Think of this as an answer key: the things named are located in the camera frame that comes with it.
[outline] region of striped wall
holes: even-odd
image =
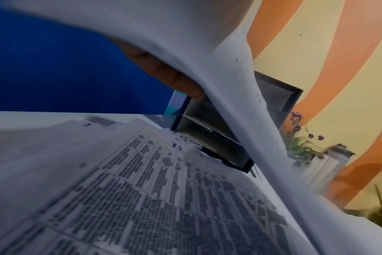
[[[318,145],[355,152],[327,196],[374,203],[382,186],[382,0],[262,0],[247,40],[254,69],[304,90],[295,106]]]

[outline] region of flower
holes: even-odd
[[[301,127],[300,126],[295,126],[293,128],[293,132],[299,132],[301,130]]]
[[[292,112],[292,116],[294,118],[301,118],[301,117],[303,117],[300,113],[295,113],[295,112]]]

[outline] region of orange stripe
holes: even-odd
[[[321,74],[294,108],[304,115],[302,124],[309,122],[345,88],[381,40],[382,0],[346,0]]]
[[[255,59],[299,8],[303,0],[263,0],[247,34],[253,59]]]
[[[381,170],[382,132],[359,159],[337,175],[328,187],[327,198],[338,207],[345,207]]]

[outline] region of finger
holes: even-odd
[[[201,100],[204,97],[204,91],[196,82],[157,57],[121,41],[114,41],[114,43],[142,70],[167,87],[185,93],[196,100]]]

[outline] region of blue wall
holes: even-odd
[[[172,94],[99,34],[0,10],[0,110],[163,114]]]

